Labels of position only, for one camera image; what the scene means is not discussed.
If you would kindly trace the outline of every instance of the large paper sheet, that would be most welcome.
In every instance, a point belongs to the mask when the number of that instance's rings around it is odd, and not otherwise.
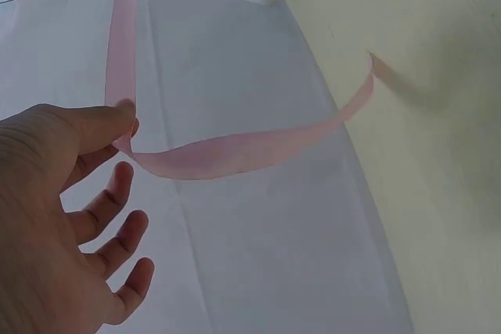
[[[14,2],[14,27],[0,47],[2,117],[38,102],[100,104],[114,0]],[[137,149],[156,152],[333,114],[282,2],[139,0],[138,7]],[[111,167],[69,192],[66,208],[83,206]],[[150,216],[138,256],[152,257],[157,273],[141,310],[102,333],[412,332],[342,128],[280,167],[217,181],[173,182],[136,169],[129,207]]]

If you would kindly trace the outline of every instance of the finger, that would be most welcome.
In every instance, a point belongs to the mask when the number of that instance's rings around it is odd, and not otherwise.
[[[143,258],[135,265],[125,284],[112,295],[111,309],[106,320],[108,325],[120,325],[135,312],[150,289],[155,265]]]
[[[139,129],[139,120],[135,120],[135,125],[132,130],[132,137],[137,133]],[[64,184],[61,192],[66,191],[69,187],[77,184],[86,177],[88,177],[97,167],[101,166],[106,161],[110,160],[116,156],[118,150],[112,146],[108,145],[105,148],[98,150],[97,152],[85,154],[77,158],[74,169],[71,171],[68,180]]]
[[[115,166],[108,186],[82,211],[67,214],[78,245],[97,238],[128,201],[134,169],[126,162]]]
[[[148,228],[148,217],[142,211],[133,211],[127,217],[117,235],[99,250],[85,255],[99,275],[108,279],[137,250]]]
[[[64,120],[75,132],[78,155],[92,153],[108,146],[120,136],[132,131],[135,122],[135,106],[129,100],[119,102],[116,107],[49,107],[47,110]]]

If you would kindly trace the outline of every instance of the pink printed shape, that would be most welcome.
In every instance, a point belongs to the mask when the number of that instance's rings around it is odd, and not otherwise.
[[[106,65],[105,102],[108,106],[114,106],[121,99],[135,102],[136,1],[115,0],[114,3]],[[336,130],[367,103],[373,90],[374,74],[371,68],[365,83],[349,103],[335,117],[317,124],[222,136],[162,153],[134,153],[131,135],[120,138],[114,145],[149,172],[162,178],[202,180],[259,170],[296,156]]]

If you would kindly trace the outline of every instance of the fingernail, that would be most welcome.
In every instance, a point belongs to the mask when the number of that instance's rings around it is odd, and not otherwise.
[[[135,111],[135,104],[130,99],[122,99],[121,101],[119,101],[115,105],[115,107],[120,108],[120,109],[124,109],[127,111],[130,111],[130,110]]]

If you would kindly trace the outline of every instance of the white surface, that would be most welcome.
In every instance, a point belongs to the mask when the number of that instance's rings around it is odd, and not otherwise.
[[[419,334],[501,332],[501,0],[287,0],[338,104]]]
[[[102,102],[112,3],[20,2],[0,49],[3,117],[36,102]],[[137,149],[307,124],[334,111],[283,2],[139,0],[137,30]],[[83,206],[111,167],[65,195],[66,208]],[[173,182],[136,169],[126,211],[133,207],[150,216],[138,257],[156,261],[156,276],[132,319],[103,334],[412,332],[343,129],[283,166],[234,178]]]

